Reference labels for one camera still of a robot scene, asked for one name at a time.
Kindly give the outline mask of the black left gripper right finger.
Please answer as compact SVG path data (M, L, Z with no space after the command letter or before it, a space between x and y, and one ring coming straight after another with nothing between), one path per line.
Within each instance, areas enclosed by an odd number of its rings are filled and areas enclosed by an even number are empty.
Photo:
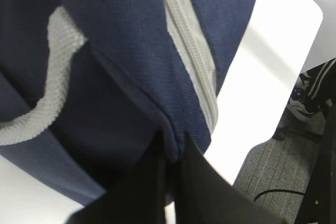
M226 182L190 136L185 138L175 179L177 223L285 223L283 218L252 202Z

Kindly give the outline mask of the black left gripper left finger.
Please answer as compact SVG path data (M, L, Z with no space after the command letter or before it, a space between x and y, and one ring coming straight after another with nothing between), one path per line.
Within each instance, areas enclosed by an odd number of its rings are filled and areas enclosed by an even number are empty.
M157 132L135 168L67 223L166 223L165 185L164 139Z

